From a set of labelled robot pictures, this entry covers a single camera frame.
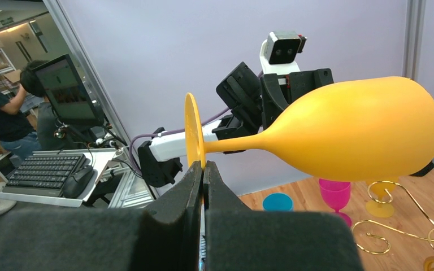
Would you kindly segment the yellow wine glass taken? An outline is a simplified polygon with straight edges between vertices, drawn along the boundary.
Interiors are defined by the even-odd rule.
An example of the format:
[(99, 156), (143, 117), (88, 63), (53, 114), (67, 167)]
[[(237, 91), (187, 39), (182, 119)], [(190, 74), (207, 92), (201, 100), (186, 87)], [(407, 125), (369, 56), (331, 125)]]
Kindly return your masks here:
[(370, 200), (366, 203), (366, 211), (375, 217), (388, 218), (394, 214), (391, 204), (391, 192), (396, 188), (398, 177), (387, 178), (384, 182), (373, 184), (376, 180), (367, 180), (367, 193)]

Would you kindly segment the black computer mouse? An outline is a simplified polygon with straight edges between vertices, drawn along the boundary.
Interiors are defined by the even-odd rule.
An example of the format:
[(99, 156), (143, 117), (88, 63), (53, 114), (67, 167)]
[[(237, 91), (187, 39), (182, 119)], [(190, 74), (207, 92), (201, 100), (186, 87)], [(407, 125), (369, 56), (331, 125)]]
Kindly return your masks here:
[(65, 198), (77, 198), (85, 190), (93, 175), (94, 169), (91, 165), (86, 165), (77, 170), (65, 180), (62, 195)]

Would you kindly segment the pink wine glass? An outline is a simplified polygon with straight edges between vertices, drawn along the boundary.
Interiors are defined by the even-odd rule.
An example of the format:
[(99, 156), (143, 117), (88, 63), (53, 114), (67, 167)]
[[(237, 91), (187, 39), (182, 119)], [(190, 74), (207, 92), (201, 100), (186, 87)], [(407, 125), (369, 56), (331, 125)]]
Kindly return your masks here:
[(342, 218), (348, 227), (352, 226), (351, 218), (341, 212), (348, 205), (351, 196), (351, 183), (331, 181), (320, 178), (318, 180), (320, 194), (323, 201), (329, 208), (333, 209), (334, 214)]

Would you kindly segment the person in black shirt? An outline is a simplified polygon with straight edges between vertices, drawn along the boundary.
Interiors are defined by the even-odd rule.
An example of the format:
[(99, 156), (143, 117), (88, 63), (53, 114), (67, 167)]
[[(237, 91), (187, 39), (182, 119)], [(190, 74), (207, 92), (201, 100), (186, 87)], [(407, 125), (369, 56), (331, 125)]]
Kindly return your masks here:
[(0, 92), (0, 144), (21, 160), (41, 151), (36, 130), (21, 112), (26, 96), (22, 86), (11, 99)]

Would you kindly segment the right corner frame post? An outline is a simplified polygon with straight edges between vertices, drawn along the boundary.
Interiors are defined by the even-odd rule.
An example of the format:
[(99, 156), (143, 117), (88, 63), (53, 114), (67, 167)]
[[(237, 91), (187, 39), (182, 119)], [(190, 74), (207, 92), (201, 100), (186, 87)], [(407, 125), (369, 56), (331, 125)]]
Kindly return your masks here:
[(418, 76), (426, 3), (426, 0), (407, 1), (402, 74), (413, 80)]

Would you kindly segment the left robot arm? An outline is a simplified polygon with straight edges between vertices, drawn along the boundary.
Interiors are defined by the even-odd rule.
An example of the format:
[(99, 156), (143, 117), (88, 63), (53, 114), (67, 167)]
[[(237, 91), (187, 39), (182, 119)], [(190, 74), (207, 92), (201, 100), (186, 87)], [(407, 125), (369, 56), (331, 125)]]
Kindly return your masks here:
[[(202, 123), (205, 141), (251, 136), (267, 129), (283, 110), (303, 95), (332, 84), (332, 71), (292, 69), (286, 75), (257, 76), (244, 62), (216, 87), (218, 96), (231, 112), (221, 112)], [(150, 186), (175, 183), (186, 154), (184, 130), (157, 129), (151, 140), (137, 149), (143, 179)]]

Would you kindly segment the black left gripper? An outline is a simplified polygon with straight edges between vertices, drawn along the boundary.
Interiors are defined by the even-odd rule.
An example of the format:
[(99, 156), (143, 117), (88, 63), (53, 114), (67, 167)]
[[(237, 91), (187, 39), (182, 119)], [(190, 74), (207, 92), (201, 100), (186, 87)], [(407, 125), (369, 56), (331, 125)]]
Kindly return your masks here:
[(270, 127), (295, 100), (332, 83), (332, 70), (321, 68), (287, 75), (266, 74), (260, 85), (258, 76), (241, 62), (216, 87), (231, 114), (224, 116), (212, 132), (218, 140), (257, 134), (261, 125), (263, 129)]

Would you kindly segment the left corner frame post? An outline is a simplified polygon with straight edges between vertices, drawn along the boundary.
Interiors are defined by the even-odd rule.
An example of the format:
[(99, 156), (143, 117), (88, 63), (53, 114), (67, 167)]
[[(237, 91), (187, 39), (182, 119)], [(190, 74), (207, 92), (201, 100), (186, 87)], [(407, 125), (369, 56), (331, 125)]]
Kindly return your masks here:
[(106, 89), (102, 84), (95, 65), (90, 58), (88, 50), (85, 48), (82, 38), (77, 33), (76, 27), (72, 23), (68, 12), (65, 10), (63, 2), (44, 1), (44, 4), (50, 15), (53, 17), (62, 36), (66, 40), (71, 52), (81, 64), (86, 76), (87, 84), (90, 86), (92, 93), (96, 96), (97, 100), (103, 107), (104, 113), (110, 120), (115, 134), (124, 141), (125, 145), (127, 145), (129, 143), (129, 137), (123, 127), (123, 123), (120, 120), (116, 108), (110, 100), (109, 95), (106, 93)]

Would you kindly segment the teal wine glass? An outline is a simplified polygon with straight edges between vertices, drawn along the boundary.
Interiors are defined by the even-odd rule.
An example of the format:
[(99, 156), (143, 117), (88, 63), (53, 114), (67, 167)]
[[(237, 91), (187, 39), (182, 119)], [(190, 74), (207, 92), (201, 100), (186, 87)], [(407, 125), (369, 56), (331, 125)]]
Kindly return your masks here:
[(284, 193), (273, 193), (266, 196), (262, 203), (265, 211), (293, 211), (293, 200)]

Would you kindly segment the black keyboard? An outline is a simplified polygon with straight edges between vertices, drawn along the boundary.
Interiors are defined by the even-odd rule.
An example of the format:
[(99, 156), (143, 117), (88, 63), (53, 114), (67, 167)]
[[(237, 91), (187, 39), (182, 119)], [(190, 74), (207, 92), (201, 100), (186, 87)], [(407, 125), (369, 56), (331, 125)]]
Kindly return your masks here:
[(60, 197), (71, 174), (89, 164), (83, 154), (33, 155), (8, 178), (4, 193)]

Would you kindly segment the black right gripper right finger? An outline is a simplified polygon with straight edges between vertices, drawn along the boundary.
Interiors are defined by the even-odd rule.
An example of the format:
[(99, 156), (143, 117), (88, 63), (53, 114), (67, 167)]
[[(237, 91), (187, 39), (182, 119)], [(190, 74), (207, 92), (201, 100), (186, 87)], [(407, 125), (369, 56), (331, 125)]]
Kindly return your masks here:
[(203, 172), (207, 270), (362, 270), (350, 228), (326, 212), (254, 211), (224, 183), (217, 165)]

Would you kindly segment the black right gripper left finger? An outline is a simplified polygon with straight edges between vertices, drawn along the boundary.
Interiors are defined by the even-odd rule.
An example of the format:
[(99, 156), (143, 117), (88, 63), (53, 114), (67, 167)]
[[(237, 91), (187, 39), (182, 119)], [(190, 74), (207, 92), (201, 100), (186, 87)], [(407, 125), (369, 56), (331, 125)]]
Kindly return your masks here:
[(197, 270), (202, 168), (144, 208), (26, 208), (0, 218), (0, 270)]

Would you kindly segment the black cloth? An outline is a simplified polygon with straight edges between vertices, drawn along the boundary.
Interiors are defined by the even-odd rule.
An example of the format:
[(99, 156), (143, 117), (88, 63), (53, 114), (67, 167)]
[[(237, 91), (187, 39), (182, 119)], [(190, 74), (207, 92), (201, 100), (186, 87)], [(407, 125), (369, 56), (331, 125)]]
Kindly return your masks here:
[(411, 174), (413, 177), (423, 177), (427, 175), (434, 168), (434, 162), (430, 161), (424, 168)]

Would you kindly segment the yellow wine glass front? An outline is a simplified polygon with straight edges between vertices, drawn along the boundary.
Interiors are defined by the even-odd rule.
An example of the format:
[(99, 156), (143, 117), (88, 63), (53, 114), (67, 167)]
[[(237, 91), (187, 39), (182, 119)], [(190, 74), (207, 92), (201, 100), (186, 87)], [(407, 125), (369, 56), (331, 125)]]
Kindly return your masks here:
[(434, 99), (401, 76), (329, 84), (290, 104), (264, 131), (204, 140), (197, 102), (184, 103), (188, 163), (206, 154), (259, 149), (332, 181), (383, 181), (413, 174), (434, 158)]

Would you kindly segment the corner frame post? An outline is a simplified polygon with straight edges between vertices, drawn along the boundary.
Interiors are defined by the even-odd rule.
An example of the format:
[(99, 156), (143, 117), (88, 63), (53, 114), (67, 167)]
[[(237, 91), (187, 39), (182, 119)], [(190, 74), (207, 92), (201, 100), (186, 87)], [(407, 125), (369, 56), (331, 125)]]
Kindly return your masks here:
[(418, 76), (426, 3), (426, 0), (407, 1), (402, 74), (413, 80)]
[(127, 145), (129, 143), (129, 137), (123, 127), (123, 123), (120, 120), (116, 108), (110, 100), (109, 95), (106, 93), (106, 89), (102, 84), (95, 65), (90, 58), (88, 50), (85, 48), (82, 38), (77, 33), (76, 27), (72, 23), (68, 12), (65, 10), (63, 2), (44, 1), (44, 4), (50, 15), (53, 17), (62, 36), (66, 40), (71, 52), (81, 64), (86, 76), (87, 84), (90, 86), (92, 93), (96, 96), (97, 100), (103, 107), (104, 113), (110, 120), (115, 134), (124, 141), (125, 145)]

